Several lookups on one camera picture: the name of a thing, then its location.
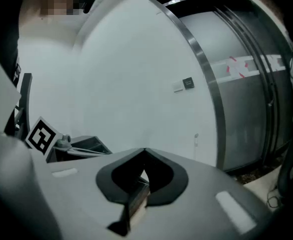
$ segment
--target gray plastic surface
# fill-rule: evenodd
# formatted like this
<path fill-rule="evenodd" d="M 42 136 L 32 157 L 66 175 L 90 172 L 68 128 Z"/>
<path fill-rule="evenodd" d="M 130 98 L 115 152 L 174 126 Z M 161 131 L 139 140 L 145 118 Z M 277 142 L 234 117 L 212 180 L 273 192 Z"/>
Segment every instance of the gray plastic surface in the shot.
<path fill-rule="evenodd" d="M 96 186 L 100 168 L 136 151 L 47 164 L 42 153 L 0 135 L 0 198 L 41 239 L 120 239 L 106 229 L 123 206 L 106 200 Z M 227 191 L 258 223 L 270 213 L 251 192 L 215 167 L 153 149 L 183 166 L 189 183 L 169 205 L 147 207 L 126 239 L 239 239 L 215 196 Z M 76 168 L 54 177 L 52 172 Z"/>

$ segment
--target ceiling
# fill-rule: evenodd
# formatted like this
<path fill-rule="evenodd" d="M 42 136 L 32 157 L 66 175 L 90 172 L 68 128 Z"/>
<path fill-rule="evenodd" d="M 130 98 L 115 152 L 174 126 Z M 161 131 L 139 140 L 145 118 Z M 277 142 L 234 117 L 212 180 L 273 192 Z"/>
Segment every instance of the ceiling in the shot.
<path fill-rule="evenodd" d="M 89 18 L 89 16 L 93 13 L 93 11 L 95 10 L 95 8 L 97 6 L 99 6 L 99 4 L 102 2 L 103 0 L 96 0 L 90 10 L 89 13 L 84 14 L 82 11 L 80 12 L 79 15 L 64 15 L 64 16 L 60 16 L 59 17 L 59 22 L 68 27 L 71 28 L 75 31 L 80 31 L 81 27 L 83 26 L 83 24 L 86 22 L 86 20 Z"/>

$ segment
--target floor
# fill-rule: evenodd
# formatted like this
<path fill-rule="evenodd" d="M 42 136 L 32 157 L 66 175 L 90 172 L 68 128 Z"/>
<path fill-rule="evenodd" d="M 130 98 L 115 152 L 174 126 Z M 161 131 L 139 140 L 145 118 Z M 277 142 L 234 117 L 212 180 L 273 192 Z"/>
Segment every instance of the floor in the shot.
<path fill-rule="evenodd" d="M 278 175 L 281 166 L 269 172 L 268 174 L 244 184 L 244 187 L 254 193 L 267 207 L 270 211 L 275 211 L 279 204 L 279 192 L 276 189 L 276 184 L 278 180 Z"/>
<path fill-rule="evenodd" d="M 276 168 L 278 168 L 283 160 L 284 160 L 284 155 L 279 155 L 278 157 L 274 158 L 273 161 L 270 162 L 268 165 L 263 165 L 261 167 L 258 167 L 252 171 L 247 172 L 246 174 L 241 174 L 236 176 L 236 180 L 241 183 L 242 185 L 248 184 L 252 181 L 255 181 L 259 178 L 261 178 L 264 175 L 267 175 L 268 173 L 272 172 Z"/>

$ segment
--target wall sign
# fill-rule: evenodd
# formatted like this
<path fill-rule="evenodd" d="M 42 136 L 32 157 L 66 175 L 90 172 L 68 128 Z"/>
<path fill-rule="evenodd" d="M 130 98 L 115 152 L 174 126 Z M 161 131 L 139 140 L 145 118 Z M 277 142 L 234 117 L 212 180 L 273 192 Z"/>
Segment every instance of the wall sign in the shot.
<path fill-rule="evenodd" d="M 190 89 L 195 86 L 195 84 L 193 83 L 192 77 L 188 77 L 186 79 L 183 79 L 183 84 L 184 84 L 185 89 Z"/>

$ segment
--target cable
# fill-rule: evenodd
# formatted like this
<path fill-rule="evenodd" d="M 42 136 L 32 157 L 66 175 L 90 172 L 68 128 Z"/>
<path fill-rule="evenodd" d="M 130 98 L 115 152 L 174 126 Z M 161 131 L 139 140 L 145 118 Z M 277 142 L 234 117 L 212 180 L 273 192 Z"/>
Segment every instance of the cable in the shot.
<path fill-rule="evenodd" d="M 276 185 L 276 183 L 275 182 L 273 182 L 271 185 L 270 185 L 270 187 L 269 187 L 269 189 L 268 189 L 268 192 L 267 192 L 267 194 L 266 194 L 266 206 L 269 206 L 269 207 L 271 207 L 271 208 L 278 208 L 279 206 L 280 206 L 280 200 L 279 200 L 279 198 L 277 197 L 277 196 L 271 196 L 271 197 L 269 197 L 269 195 L 270 195 L 270 193 L 271 192 L 273 192 L 273 191 L 275 191 L 276 189 L 278 188 L 278 186 Z M 272 206 L 271 204 L 270 204 L 270 200 L 271 199 L 276 199 L 276 206 Z"/>
<path fill-rule="evenodd" d="M 270 200 L 272 199 L 272 198 L 274 198 L 275 200 L 276 200 L 276 206 L 272 206 L 271 204 L 270 204 Z M 278 199 L 278 197 L 277 196 L 271 196 L 270 198 L 267 198 L 267 201 L 266 201 L 266 205 L 268 205 L 269 207 L 271 207 L 271 208 L 278 208 L 280 205 L 279 205 L 279 203 L 280 203 L 280 201 L 279 201 L 279 199 Z"/>

